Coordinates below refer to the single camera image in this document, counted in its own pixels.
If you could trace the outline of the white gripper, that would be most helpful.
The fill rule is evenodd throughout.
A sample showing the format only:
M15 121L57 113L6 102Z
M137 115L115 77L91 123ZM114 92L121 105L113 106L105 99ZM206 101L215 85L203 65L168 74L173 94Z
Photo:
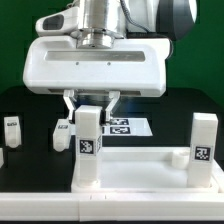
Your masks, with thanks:
M117 39L110 49L80 49L69 36L40 37L29 48L23 82L37 94L64 92L70 123L75 122L75 92L79 95L109 92L109 103L102 110L102 121L108 124L120 94L163 95L165 60L170 51L171 42L167 38Z

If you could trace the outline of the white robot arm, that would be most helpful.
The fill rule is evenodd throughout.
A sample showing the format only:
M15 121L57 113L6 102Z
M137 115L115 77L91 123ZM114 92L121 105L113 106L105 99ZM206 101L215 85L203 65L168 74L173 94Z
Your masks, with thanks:
M37 94L107 95L109 122L122 95L160 97L173 42L192 29L196 0L73 0L37 20L23 82Z

